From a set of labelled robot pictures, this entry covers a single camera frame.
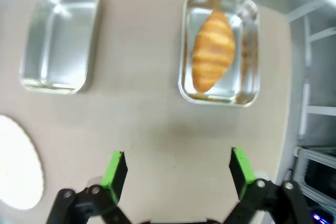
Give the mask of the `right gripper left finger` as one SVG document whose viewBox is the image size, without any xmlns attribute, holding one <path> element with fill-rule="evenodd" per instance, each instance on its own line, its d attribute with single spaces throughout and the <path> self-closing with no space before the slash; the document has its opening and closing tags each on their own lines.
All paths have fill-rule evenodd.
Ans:
<svg viewBox="0 0 336 224">
<path fill-rule="evenodd" d="M 114 152 L 100 183 L 79 193 L 70 188 L 57 193 L 46 222 L 87 223 L 101 217 L 104 223 L 130 223 L 118 207 L 127 172 L 124 152 Z"/>
</svg>

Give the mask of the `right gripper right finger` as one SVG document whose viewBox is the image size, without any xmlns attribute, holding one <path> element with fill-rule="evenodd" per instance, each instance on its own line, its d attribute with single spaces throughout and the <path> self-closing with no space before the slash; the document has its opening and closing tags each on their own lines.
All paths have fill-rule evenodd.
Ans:
<svg viewBox="0 0 336 224">
<path fill-rule="evenodd" d="M 228 223 L 250 223 L 258 211 L 270 214 L 274 223 L 313 223 L 298 183 L 287 180 L 280 186 L 257 178 L 240 147 L 233 147 L 229 169 L 239 202 L 227 216 Z"/>
</svg>

